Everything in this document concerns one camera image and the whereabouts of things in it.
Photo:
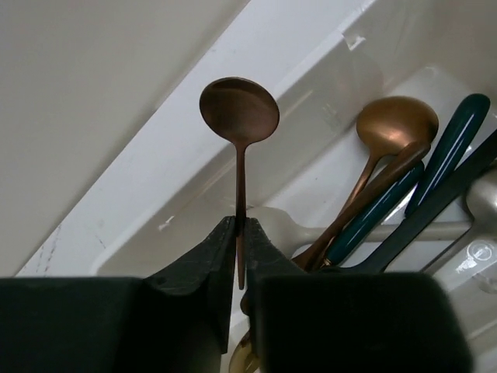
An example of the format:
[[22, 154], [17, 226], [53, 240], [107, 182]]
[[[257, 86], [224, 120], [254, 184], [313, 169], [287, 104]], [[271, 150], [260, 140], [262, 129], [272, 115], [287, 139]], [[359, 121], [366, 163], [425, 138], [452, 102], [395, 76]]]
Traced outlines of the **black spoon green handle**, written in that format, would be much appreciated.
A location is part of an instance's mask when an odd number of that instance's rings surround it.
[[327, 248], [324, 266], [340, 264], [417, 184], [424, 169], [423, 162], [418, 162], [361, 211]]

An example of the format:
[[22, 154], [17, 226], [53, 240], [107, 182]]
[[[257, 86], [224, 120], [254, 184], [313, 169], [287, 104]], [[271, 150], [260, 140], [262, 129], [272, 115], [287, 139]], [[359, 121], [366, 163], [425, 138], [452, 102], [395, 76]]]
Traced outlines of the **large copper spoon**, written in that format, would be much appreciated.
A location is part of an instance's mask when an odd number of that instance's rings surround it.
[[419, 99], [392, 96], [368, 103], [356, 119], [356, 132], [369, 158], [340, 213], [408, 145], [431, 144], [438, 128], [435, 111]]

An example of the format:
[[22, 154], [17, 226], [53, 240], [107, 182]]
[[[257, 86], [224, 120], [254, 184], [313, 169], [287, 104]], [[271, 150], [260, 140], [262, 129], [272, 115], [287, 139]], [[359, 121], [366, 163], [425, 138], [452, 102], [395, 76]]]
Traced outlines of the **white handled copper tip utensil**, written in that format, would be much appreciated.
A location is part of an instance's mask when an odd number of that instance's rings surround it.
[[354, 273], [380, 273], [431, 223], [471, 182], [496, 159], [496, 133], [492, 132], [409, 217], [363, 262], [346, 269]]

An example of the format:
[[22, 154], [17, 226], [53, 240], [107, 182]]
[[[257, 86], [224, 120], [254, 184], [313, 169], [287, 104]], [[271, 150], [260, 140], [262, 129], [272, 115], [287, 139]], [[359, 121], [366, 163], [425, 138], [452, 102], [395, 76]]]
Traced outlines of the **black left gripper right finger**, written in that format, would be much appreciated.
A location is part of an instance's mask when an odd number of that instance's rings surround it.
[[252, 345], [263, 372], [470, 372], [446, 292], [420, 273], [306, 274], [245, 223]]

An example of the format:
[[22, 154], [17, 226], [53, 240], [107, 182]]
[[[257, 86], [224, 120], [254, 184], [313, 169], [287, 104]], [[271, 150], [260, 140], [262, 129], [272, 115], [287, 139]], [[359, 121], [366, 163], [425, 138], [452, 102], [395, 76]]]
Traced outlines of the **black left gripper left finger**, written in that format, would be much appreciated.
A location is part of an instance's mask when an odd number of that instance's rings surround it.
[[235, 220], [146, 278], [1, 281], [3, 372], [217, 372], [228, 348]]

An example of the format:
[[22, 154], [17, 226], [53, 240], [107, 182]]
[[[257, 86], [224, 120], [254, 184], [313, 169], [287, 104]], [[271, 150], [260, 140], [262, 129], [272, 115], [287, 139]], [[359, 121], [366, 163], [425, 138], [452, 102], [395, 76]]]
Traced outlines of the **small copper spoon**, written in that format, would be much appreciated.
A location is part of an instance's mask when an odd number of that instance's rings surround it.
[[219, 78], [202, 91], [200, 113], [206, 125], [232, 143], [236, 151], [235, 231], [238, 286], [245, 287], [245, 153], [266, 140], [278, 127], [280, 111], [276, 100], [258, 83], [240, 77]]

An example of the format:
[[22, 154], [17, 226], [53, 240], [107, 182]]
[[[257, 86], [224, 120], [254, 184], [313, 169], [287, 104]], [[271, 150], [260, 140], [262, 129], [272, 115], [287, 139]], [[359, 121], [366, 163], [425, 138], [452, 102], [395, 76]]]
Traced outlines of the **gold spoon green handle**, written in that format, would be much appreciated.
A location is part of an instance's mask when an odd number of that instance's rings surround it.
[[482, 93], [466, 96], [457, 106], [433, 151], [425, 172], [405, 208], [409, 217], [456, 168], [478, 133], [491, 106]]

